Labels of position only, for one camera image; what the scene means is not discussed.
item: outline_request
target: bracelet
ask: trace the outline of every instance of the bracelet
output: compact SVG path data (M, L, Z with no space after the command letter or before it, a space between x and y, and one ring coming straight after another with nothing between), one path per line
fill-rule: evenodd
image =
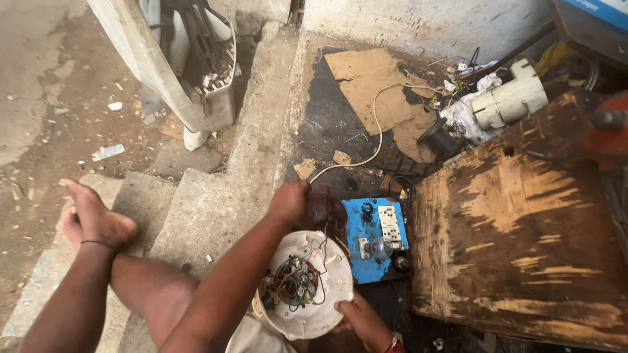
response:
M399 352L403 348L403 338L399 332L392 333L392 343L385 353Z
M82 241L82 242L80 242L80 243L81 243L81 244L83 244L84 242L95 242L95 243L100 244L100 245L105 245L105 246L106 246L106 247L108 247L109 249L112 249L113 251L116 251L116 249L115 249L113 246L111 246L111 245L109 245L109 244L106 244L106 243L104 243L104 242L102 242L102 241L84 240L84 241Z

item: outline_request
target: black wrist band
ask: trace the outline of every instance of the black wrist band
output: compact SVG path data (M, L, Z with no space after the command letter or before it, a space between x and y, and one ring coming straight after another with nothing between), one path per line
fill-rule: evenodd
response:
M104 243L104 242L101 242L101 241L95 241L95 240L84 240L84 241L82 241L82 242L80 242L80 243L81 243L81 244L83 244L84 242L95 242L95 243L98 243L98 244L101 244L101 245L105 245L106 247L108 247L109 249L112 249L113 251L115 251L115 250L116 250L116 249L114 249L114 247L113 247L113 246L111 246L111 245L109 245L109 244L106 244L106 243Z

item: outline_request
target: person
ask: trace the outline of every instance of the person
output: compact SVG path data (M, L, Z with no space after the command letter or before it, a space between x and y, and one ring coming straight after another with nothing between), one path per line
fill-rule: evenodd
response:
M161 352L237 351L239 345L233 342L237 337L232 335L236 330L248 335L254 331L243 327L247 324L243 318L281 238L303 215L310 190L310 184L299 179L281 186L262 220L199 282L169 264L122 253L137 233L137 223L109 210L88 186L72 179L59 184L74 201L62 214L60 231L77 254L26 334L22 352L95 351L109 284L130 311L144 318ZM238 271L238 280L233 281L236 268L250 271ZM334 331L355 331L369 352L403 351L399 344L391 347L396 342L393 333L358 293L353 302L337 302L334 307L344 314ZM277 339L248 352L294 352L281 342Z

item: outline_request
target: foot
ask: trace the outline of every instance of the foot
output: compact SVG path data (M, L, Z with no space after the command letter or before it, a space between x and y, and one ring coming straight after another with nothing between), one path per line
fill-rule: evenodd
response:
M135 221L109 210L90 187L72 179L61 179L59 185L74 200L74 206L63 213L59 229L77 251L86 240L119 250L138 232Z

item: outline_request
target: white wall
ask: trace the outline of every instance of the white wall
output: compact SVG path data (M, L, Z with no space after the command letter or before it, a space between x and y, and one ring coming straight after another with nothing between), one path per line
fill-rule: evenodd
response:
M488 62L549 19L545 0L307 0L303 27L428 58L479 46Z

